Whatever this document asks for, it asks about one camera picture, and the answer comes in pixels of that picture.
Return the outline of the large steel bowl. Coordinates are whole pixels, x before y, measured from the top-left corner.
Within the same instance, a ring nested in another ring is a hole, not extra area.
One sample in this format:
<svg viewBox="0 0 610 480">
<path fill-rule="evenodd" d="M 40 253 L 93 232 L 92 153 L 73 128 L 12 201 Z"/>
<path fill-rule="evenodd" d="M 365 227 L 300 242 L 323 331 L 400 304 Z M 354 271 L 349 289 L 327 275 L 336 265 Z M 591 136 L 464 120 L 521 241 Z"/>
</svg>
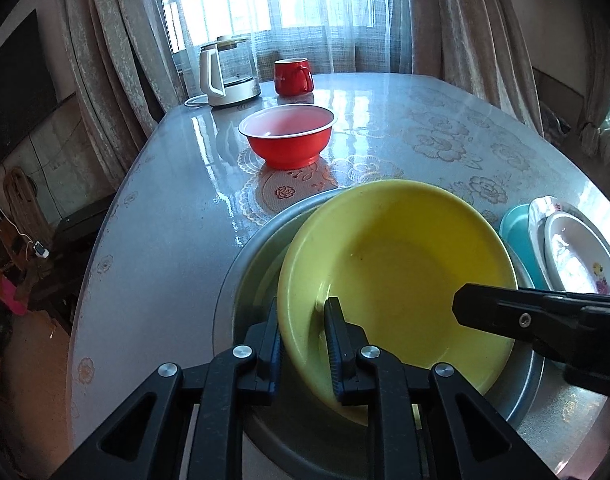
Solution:
<svg viewBox="0 0 610 480">
<path fill-rule="evenodd" d="M 215 352 L 241 344 L 250 326 L 266 320 L 291 240 L 315 209 L 335 194 L 322 192 L 284 209 L 242 248 L 218 295 Z M 294 479 L 366 478 L 366 427 L 317 399 L 288 356 L 281 356 L 280 364 L 277 396 L 267 408 L 255 410 L 245 427 L 245 476 L 264 477 L 262 465 L 272 462 Z M 528 344 L 516 344 L 487 391 L 487 400 L 513 428 L 520 427 L 532 406 L 543 369 L 541 356 Z"/>
</svg>

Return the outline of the yellow bowl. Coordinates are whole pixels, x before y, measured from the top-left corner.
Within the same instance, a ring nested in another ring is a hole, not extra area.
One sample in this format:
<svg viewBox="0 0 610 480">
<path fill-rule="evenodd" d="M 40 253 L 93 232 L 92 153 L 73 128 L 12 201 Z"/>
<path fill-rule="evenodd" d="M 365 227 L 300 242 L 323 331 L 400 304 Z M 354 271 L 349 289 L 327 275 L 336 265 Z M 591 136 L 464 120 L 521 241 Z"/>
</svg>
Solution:
<svg viewBox="0 0 610 480">
<path fill-rule="evenodd" d="M 458 324 L 451 305 L 468 283 L 518 286 L 502 241 L 472 206 L 416 181 L 349 188 L 316 209 L 285 255 L 277 291 L 284 348 L 318 400 L 366 425 L 366 409 L 345 408 L 332 389 L 323 304 L 335 297 L 370 344 L 414 366 L 453 364 L 485 393 L 513 341 Z"/>
</svg>

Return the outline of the red plastic bowl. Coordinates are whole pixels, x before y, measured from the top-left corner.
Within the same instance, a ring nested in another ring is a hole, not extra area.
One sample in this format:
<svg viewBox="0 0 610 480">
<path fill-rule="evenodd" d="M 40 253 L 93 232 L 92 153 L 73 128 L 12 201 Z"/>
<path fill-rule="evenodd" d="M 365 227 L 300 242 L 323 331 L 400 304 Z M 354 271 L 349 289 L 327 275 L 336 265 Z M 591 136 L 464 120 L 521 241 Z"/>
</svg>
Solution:
<svg viewBox="0 0 610 480">
<path fill-rule="evenodd" d="M 268 167 L 293 170 L 317 162 L 330 141 L 334 122 L 334 112 L 329 108 L 296 103 L 247 116 L 238 130 Z"/>
</svg>

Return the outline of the white plate with roses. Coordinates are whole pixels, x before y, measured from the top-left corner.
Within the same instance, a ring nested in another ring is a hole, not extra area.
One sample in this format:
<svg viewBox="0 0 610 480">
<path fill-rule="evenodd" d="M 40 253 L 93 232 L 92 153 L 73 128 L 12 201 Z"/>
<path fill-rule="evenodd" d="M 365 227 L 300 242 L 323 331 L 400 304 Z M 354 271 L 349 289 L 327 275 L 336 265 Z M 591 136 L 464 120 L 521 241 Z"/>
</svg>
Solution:
<svg viewBox="0 0 610 480">
<path fill-rule="evenodd" d="M 582 220 L 557 212 L 544 222 L 544 261 L 554 290 L 610 295 L 610 254 Z"/>
</svg>

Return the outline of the teal plate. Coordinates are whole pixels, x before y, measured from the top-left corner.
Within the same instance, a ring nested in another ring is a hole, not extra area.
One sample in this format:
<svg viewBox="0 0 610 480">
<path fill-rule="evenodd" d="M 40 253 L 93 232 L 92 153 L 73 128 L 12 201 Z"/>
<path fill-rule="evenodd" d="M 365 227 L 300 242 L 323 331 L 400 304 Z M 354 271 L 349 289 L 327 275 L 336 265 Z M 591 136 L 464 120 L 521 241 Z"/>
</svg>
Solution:
<svg viewBox="0 0 610 480">
<path fill-rule="evenodd" d="M 504 214 L 500 220 L 499 234 L 518 255 L 535 287 L 550 290 L 530 242 L 527 204 L 516 205 Z"/>
</svg>

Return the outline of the large floral rimmed plate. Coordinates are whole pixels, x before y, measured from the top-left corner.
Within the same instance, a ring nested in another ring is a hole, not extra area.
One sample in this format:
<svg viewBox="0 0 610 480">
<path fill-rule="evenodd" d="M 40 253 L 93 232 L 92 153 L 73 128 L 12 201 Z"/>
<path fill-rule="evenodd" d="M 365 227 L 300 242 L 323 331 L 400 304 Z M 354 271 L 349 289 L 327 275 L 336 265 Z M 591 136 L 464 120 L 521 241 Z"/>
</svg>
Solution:
<svg viewBox="0 0 610 480">
<path fill-rule="evenodd" d="M 555 196 L 537 197 L 528 205 L 528 236 L 537 266 L 547 289 L 552 289 L 552 281 L 549 278 L 546 260 L 544 260 L 544 224 L 556 212 L 566 212 L 580 220 L 585 219 L 584 214 L 579 209 Z"/>
</svg>

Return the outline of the lace tablecloth with clear cover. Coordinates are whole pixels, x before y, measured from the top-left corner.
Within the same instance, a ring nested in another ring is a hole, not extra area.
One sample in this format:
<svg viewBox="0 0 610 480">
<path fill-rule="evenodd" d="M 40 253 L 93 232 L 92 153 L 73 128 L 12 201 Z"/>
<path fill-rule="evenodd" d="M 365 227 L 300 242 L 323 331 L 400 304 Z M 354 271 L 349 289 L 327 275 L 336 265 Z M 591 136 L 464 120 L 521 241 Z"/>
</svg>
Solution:
<svg viewBox="0 0 610 480">
<path fill-rule="evenodd" d="M 71 440 L 81 444 L 164 362 L 216 353 L 216 304 L 242 248 L 288 207 L 383 179 L 431 183 L 491 224 L 540 196 L 576 206 L 610 244 L 610 201 L 557 148 L 472 94 L 431 77 L 334 74 L 311 100 L 334 112 L 311 166 L 267 168 L 239 122 L 278 99 L 179 106 L 138 155 L 101 226 L 70 348 Z"/>
</svg>

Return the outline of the beige curtain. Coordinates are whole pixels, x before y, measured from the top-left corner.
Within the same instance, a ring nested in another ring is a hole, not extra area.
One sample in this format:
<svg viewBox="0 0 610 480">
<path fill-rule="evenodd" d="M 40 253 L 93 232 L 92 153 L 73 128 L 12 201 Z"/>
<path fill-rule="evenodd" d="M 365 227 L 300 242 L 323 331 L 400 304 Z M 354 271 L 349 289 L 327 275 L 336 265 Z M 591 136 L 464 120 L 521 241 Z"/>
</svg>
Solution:
<svg viewBox="0 0 610 480">
<path fill-rule="evenodd" d="M 413 73 L 442 79 L 544 132 L 511 0 L 410 0 L 410 6 Z"/>
</svg>

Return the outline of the red mug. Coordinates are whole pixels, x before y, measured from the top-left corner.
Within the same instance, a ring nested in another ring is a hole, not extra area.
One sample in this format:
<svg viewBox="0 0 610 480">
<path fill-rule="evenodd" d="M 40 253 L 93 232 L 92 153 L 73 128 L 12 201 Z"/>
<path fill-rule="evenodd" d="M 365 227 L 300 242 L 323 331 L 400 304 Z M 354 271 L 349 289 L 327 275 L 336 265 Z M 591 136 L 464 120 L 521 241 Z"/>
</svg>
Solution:
<svg viewBox="0 0 610 480">
<path fill-rule="evenodd" d="M 284 58 L 273 63 L 273 81 L 279 96 L 300 96 L 314 90 L 307 58 Z"/>
</svg>

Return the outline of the black television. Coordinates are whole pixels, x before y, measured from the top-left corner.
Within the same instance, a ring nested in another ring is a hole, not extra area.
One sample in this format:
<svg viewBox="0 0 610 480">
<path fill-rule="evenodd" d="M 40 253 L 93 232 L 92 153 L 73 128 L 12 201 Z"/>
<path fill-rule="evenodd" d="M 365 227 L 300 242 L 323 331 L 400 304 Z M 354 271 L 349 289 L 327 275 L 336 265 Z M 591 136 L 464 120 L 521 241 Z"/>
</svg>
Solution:
<svg viewBox="0 0 610 480">
<path fill-rule="evenodd" d="M 31 12 L 0 47 L 0 163 L 58 104 Z"/>
</svg>

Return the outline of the white glass electric kettle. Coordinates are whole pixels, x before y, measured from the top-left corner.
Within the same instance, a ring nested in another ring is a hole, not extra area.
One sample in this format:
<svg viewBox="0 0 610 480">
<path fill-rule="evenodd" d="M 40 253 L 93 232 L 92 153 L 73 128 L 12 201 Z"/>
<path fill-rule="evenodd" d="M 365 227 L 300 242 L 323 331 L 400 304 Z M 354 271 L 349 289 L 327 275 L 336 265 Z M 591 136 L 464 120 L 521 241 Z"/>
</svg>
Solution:
<svg viewBox="0 0 610 480">
<path fill-rule="evenodd" d="M 227 107 L 261 94 L 249 36 L 219 36 L 181 51 L 177 61 L 188 93 L 186 107 Z"/>
</svg>

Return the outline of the sheer window curtain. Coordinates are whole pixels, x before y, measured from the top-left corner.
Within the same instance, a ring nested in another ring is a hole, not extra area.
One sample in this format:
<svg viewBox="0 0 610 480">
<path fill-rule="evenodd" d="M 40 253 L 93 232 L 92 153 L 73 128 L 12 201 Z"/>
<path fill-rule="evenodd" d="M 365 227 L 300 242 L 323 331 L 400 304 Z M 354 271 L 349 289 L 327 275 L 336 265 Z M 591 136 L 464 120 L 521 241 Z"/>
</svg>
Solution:
<svg viewBox="0 0 610 480">
<path fill-rule="evenodd" d="M 408 73 L 411 0 L 159 0 L 174 62 L 198 96 L 199 55 L 219 37 L 246 36 L 262 81 L 283 58 L 314 73 Z"/>
</svg>

